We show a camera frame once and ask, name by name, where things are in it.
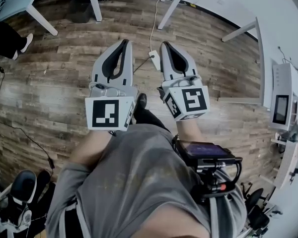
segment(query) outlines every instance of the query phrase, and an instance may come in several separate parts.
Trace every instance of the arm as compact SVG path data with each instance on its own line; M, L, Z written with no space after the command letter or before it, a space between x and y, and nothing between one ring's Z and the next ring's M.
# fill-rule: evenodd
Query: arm
M46 221L48 237L59 237L62 211L96 166L111 137L107 131L91 131L72 152L70 162L62 168L56 183Z
M177 121L177 129L180 140L196 142L204 141L197 119Z
M90 131L72 152L70 162L94 168L111 138L107 131Z

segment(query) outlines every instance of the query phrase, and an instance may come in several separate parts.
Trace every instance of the camera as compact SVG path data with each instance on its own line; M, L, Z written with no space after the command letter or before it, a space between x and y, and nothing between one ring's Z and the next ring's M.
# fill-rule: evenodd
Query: camera
M198 204L203 204L207 198L230 194L242 171L242 158L235 157L231 151L219 145L204 142L178 140L174 137L173 146L188 167L191 167L200 177L200 184L191 190L191 196ZM219 182L215 172L226 166L236 165L236 175L233 180Z

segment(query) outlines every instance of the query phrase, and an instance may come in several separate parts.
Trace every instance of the gray t-shirt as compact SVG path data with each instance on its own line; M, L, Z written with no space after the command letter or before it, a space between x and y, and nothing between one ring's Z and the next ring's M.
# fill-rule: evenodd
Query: gray t-shirt
M209 207L197 205L190 191L199 177L174 152L172 135L150 124L131 125L118 132L97 167L69 163L59 174L47 216L48 237L59 237L59 219L76 197L91 237L128 238L159 206L172 204L194 216L209 232ZM228 180L217 172L220 180ZM246 209L239 188L231 199L217 198L221 238L239 233Z

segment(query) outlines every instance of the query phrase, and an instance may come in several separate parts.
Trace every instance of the white equipment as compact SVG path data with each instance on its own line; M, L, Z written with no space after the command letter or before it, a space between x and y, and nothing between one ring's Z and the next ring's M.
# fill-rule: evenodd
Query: white equipment
M119 71L114 75L121 56ZM126 131L135 108L133 49L129 40L110 46L95 62L91 94L85 99L90 130Z
M158 90L173 118L176 121L195 119L208 112L208 87L203 86L193 58L170 42L163 42L160 52L164 82Z
M298 72L290 63L278 64L273 78L270 127L289 130L293 102L298 101Z
M30 170L23 170L8 188L5 190L7 196L0 195L0 233L7 230L7 236L13 237L13 233L31 225L32 212L27 205L35 194L36 176Z
M208 112L208 88L203 86L193 58L175 44L163 42L160 59L164 82L158 90L174 119L194 119ZM90 97L85 99L88 129L126 131L138 94L133 86L132 43L122 40L110 46L96 60L92 79Z

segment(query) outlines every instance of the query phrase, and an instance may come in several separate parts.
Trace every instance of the forearm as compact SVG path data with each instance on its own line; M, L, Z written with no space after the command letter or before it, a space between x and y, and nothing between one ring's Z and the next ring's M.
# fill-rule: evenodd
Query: forearm
M177 121L177 129L178 129L180 140L196 141L196 142L204 141L203 135L198 126L197 119Z
M73 150L70 162L83 164L89 168L96 166L111 137L107 131L90 131Z

